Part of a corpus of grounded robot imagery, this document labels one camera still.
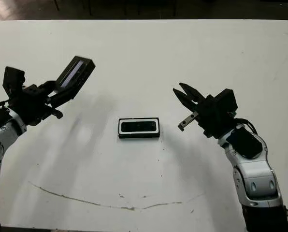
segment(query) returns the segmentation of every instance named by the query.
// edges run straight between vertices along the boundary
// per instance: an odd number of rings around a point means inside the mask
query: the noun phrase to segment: black rectangular object
[[[73,99],[94,69],[92,60],[75,56],[56,80],[57,94],[51,97],[51,105],[56,108]]]
[[[118,122],[118,137],[158,138],[160,137],[159,118],[121,118]]]

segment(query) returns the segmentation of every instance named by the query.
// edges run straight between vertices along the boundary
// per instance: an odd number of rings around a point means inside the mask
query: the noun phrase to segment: stain
[[[131,210],[131,211],[134,211],[135,210],[135,207],[120,207],[120,209],[127,209],[127,210]]]
[[[195,200],[195,199],[197,199],[198,197],[203,196],[203,195],[205,195],[205,193],[201,193],[200,195],[197,195],[197,196],[191,198],[191,199],[190,199],[189,201],[187,201],[186,203],[189,203],[189,202],[191,202],[191,201],[193,201],[193,200]]]
[[[182,204],[182,202],[171,202],[171,203],[154,204],[154,205],[150,205],[150,206],[148,206],[148,207],[145,207],[145,208],[143,208],[143,209],[149,209],[149,208],[153,208],[153,207],[157,207],[157,206],[170,205],[170,204]]]
[[[118,206],[113,206],[113,205],[100,204],[100,203],[96,203],[96,202],[89,202],[89,201],[81,200],[81,199],[74,198],[74,197],[68,197],[68,196],[65,196],[63,194],[58,194],[58,193],[46,190],[46,189],[44,189],[44,188],[42,188],[40,186],[37,186],[37,185],[31,183],[30,181],[29,181],[29,183],[32,186],[34,186],[34,187],[36,187],[36,188],[38,188],[38,189],[40,189],[40,190],[42,190],[42,191],[44,191],[46,193],[49,193],[49,194],[54,195],[54,196],[57,196],[57,197],[62,197],[62,198],[69,199],[69,200],[74,200],[74,201],[78,201],[78,202],[82,202],[82,203],[87,203],[87,204],[91,204],[91,205],[95,205],[95,206],[100,206],[100,207],[105,207],[105,208],[112,208],[112,209],[124,209],[124,210],[129,210],[129,211],[135,211],[135,210],[150,209],[150,208],[159,207],[159,206],[163,206],[163,205],[182,204],[183,203],[183,202],[157,203],[157,204],[153,204],[153,205],[150,205],[150,206],[147,206],[147,207],[144,207],[144,208],[138,208],[138,207],[134,207],[134,206],[133,207],[126,207],[126,206],[118,207]],[[194,200],[194,199],[196,199],[196,198],[198,198],[198,197],[200,197],[200,196],[202,196],[204,194],[205,193],[200,194],[198,196],[195,196],[194,198],[188,200],[186,203],[188,203],[188,202],[190,202],[190,201],[192,201],[192,200]]]

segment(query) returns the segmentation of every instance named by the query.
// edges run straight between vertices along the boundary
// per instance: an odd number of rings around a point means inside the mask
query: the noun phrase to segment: table surface
[[[73,56],[96,69],[80,93],[29,127],[0,176],[4,226],[86,231],[244,231],[232,167],[172,92],[235,92],[237,116],[266,141],[288,207],[288,21],[0,22],[5,66],[26,85],[55,80]],[[159,139],[119,140],[118,119],[159,117]]]

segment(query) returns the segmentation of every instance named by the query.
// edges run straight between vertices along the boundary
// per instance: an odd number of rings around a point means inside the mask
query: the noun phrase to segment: dark floor
[[[0,0],[0,20],[288,19],[288,3],[260,0]]]

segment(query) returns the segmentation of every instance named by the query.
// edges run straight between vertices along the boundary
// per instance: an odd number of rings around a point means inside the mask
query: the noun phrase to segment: white table
[[[5,66],[25,70],[26,85],[41,84],[74,55],[96,69],[61,120],[29,127],[7,151],[3,225],[243,231],[223,150],[196,123],[177,128],[189,114],[172,93],[179,82],[205,96],[234,89],[238,117],[268,144],[288,207],[288,21],[0,22],[0,101]],[[120,117],[150,116],[160,118],[158,140],[118,139]]]

